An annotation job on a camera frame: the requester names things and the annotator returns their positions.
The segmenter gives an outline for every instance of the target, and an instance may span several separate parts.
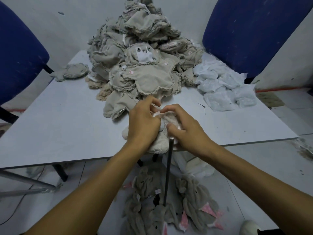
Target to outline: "person's left hand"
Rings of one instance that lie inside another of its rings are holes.
[[[152,117],[151,112],[158,111],[153,105],[161,106],[161,102],[149,95],[129,112],[128,143],[134,143],[138,148],[146,150],[155,140],[159,133],[161,119],[160,116]]]

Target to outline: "black cable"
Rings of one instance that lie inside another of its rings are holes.
[[[43,174],[43,172],[44,172],[44,170],[45,170],[45,167],[46,167],[46,166],[44,166],[44,168],[42,169],[42,171],[41,171],[39,177],[38,177],[36,180],[39,180],[39,178],[41,177],[41,175]],[[18,205],[17,205],[16,208],[14,209],[14,212],[12,213],[12,215],[11,215],[6,221],[4,221],[3,223],[1,223],[0,226],[3,225],[3,224],[5,224],[7,221],[9,221],[9,220],[13,217],[13,215],[14,215],[15,212],[17,211],[19,205],[21,204],[22,200],[24,199],[25,195],[27,195],[27,194],[24,194],[24,195],[23,195],[23,197],[22,197],[21,200],[19,201]]]

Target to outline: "hand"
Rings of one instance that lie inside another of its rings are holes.
[[[190,114],[188,114],[179,104],[165,106],[161,113],[174,111],[181,122],[183,130],[179,130],[175,125],[167,124],[169,135],[177,138],[179,144],[186,151],[198,157],[210,156],[214,150],[220,147],[213,142],[203,131],[202,127]]]
[[[149,95],[143,101],[139,101],[137,105],[129,112],[128,126],[128,143],[134,143],[138,148],[146,150],[151,143],[156,139],[160,125],[160,116],[152,117],[151,112],[157,112],[153,105],[161,106],[161,102]]]

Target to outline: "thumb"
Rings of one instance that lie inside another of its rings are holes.
[[[183,130],[180,130],[178,129],[174,124],[172,123],[168,123],[166,125],[166,128],[167,128],[167,133],[171,136],[174,136],[175,138],[177,138],[178,140],[181,139],[182,137],[182,133],[183,133]]]

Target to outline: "finger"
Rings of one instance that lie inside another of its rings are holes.
[[[161,101],[153,97],[152,95],[148,95],[144,101],[146,102],[147,105],[151,105],[153,103],[156,106],[161,106]]]
[[[174,111],[177,115],[177,118],[182,123],[183,128],[187,129],[190,120],[194,118],[188,114],[179,104],[168,105],[160,110],[160,113],[165,113],[168,111]]]
[[[182,139],[182,135],[185,132],[185,130],[180,130],[178,129],[174,124],[169,123],[166,125],[167,128],[167,133],[170,136],[174,136],[177,138],[179,141]]]
[[[155,106],[150,105],[150,111],[151,111],[152,113],[156,113],[156,112],[158,112],[159,110],[158,110]]]

